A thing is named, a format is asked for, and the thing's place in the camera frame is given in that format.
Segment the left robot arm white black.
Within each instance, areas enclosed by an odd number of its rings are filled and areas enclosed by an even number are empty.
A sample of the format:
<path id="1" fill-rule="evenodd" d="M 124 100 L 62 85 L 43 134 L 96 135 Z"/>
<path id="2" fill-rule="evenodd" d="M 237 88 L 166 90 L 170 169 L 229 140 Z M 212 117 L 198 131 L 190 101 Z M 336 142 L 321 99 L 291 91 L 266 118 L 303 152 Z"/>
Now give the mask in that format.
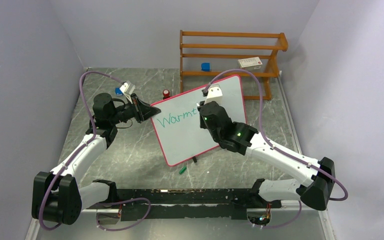
<path id="1" fill-rule="evenodd" d="M 142 123 L 162 112 L 135 93 L 128 102 L 100 93 L 93 99 L 92 110 L 89 129 L 76 149 L 51 171 L 41 171 L 34 177 L 31 215 L 41 223 L 71 225 L 82 210 L 93 205 L 114 207 L 121 199 L 115 182 L 98 179 L 79 187 L 77 181 L 113 143 L 118 124 L 129 120 Z"/>

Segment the pink-framed whiteboard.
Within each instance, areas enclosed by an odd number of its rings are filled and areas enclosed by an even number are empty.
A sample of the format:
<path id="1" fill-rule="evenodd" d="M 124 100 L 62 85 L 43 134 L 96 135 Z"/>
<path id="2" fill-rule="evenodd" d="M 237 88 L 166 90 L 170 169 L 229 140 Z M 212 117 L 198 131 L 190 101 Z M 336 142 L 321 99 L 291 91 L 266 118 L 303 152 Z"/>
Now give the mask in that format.
<path id="1" fill-rule="evenodd" d="M 220 105 L 234 122 L 247 122 L 242 80 L 232 75 L 214 83 L 222 92 Z M 161 112 L 151 118 L 159 145 L 168 166 L 219 147 L 210 133 L 200 127 L 197 104 L 203 100 L 204 85 L 153 104 Z"/>

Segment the green marker cap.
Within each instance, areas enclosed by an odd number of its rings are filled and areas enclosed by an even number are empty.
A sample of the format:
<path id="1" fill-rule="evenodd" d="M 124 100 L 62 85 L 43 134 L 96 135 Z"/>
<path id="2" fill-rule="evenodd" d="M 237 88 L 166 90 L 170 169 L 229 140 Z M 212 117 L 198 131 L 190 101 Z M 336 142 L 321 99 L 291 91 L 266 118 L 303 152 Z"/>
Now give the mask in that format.
<path id="1" fill-rule="evenodd" d="M 179 174 L 182 175 L 185 171 L 187 170 L 187 166 L 183 166 L 180 170 L 179 170 Z"/>

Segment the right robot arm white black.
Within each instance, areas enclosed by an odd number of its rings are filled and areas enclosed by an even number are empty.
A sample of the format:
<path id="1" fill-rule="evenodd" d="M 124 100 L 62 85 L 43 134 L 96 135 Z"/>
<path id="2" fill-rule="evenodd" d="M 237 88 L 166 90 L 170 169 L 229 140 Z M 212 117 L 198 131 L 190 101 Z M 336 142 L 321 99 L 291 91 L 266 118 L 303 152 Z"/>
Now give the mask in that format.
<path id="1" fill-rule="evenodd" d="M 284 171 L 291 179 L 258 180 L 250 193 L 250 202 L 262 207 L 280 200 L 301 201 L 308 207 L 327 209 L 335 185 L 334 161 L 306 157 L 269 139 L 246 123 L 232 121 L 224 107 L 217 102 L 197 105 L 200 128 L 207 129 L 212 139 L 224 150 L 262 160 Z"/>

